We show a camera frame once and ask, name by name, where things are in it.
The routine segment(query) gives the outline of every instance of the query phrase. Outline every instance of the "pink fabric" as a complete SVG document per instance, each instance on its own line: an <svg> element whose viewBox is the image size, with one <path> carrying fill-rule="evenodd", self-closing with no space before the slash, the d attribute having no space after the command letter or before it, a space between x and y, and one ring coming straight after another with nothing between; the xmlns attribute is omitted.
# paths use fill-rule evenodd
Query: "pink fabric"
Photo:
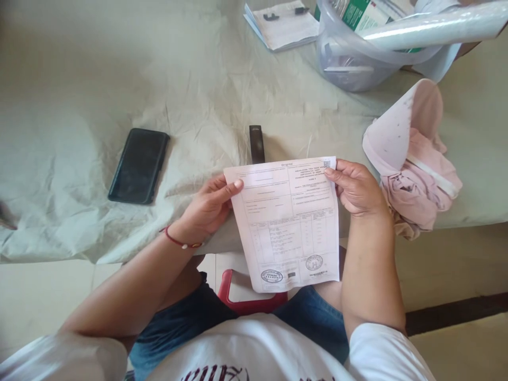
<svg viewBox="0 0 508 381"><path fill-rule="evenodd" d="M455 167L443 156L446 146L437 134L441 117L439 89L421 80L364 135L362 146L381 175L395 231L409 240L431 231L437 213L449 210L462 188Z"/></svg>

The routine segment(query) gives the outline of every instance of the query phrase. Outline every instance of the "circular stamp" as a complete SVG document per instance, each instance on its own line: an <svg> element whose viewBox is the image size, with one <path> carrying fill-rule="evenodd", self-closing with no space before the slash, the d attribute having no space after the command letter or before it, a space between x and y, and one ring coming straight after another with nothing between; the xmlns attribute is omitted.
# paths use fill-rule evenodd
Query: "circular stamp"
<svg viewBox="0 0 508 381"><path fill-rule="evenodd" d="M284 277L276 270L265 270L261 273L261 278L268 283L279 283Z"/></svg>
<svg viewBox="0 0 508 381"><path fill-rule="evenodd" d="M307 258L305 265L310 271L315 271L323 265L323 257L314 254Z"/></svg>

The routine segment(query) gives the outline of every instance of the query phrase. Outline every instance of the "lap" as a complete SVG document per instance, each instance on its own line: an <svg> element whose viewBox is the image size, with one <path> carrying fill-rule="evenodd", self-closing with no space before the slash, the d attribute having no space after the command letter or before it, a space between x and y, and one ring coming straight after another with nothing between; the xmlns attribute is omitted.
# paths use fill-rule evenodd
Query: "lap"
<svg viewBox="0 0 508 381"><path fill-rule="evenodd" d="M135 378L143 381L175 349L204 331L238 315L229 309L206 283L190 295L155 314L138 336L130 359ZM312 286L303 287L274 314L344 362L349 346L342 314L329 305Z"/></svg>

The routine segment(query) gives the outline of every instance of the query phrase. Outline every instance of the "red bracelet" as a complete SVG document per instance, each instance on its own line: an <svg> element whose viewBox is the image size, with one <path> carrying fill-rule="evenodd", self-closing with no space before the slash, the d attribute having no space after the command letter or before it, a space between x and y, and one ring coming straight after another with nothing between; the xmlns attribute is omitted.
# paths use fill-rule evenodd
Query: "red bracelet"
<svg viewBox="0 0 508 381"><path fill-rule="evenodd" d="M198 247L201 247L203 246L203 243L200 242L200 243L182 243L180 241L177 241L176 239L174 239L173 237L171 237L168 233L168 229L171 225L168 225L166 226L165 228L162 228L161 230L159 230L159 233L162 232L164 230L164 232L166 233L166 237L173 243L176 243L178 246L180 246L182 249L188 249L188 248L191 248L191 249L197 249Z"/></svg>

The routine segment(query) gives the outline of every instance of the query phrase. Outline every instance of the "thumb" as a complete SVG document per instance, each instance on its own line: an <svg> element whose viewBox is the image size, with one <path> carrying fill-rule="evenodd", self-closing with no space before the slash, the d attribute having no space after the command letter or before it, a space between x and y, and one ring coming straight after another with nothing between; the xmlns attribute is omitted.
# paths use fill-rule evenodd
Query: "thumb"
<svg viewBox="0 0 508 381"><path fill-rule="evenodd" d="M212 199L212 201L218 204L224 204L225 202L230 200L231 197L239 194L242 191L242 189L243 189L243 181L238 179L234 183L227 184L224 188L221 188L216 192L213 192L210 198Z"/></svg>
<svg viewBox="0 0 508 381"><path fill-rule="evenodd" d="M327 168L324 170L325 176L332 180L337 185L340 185L344 189L351 189L354 187L356 180L349 177L348 175L345 175L341 171L337 171L332 168Z"/></svg>

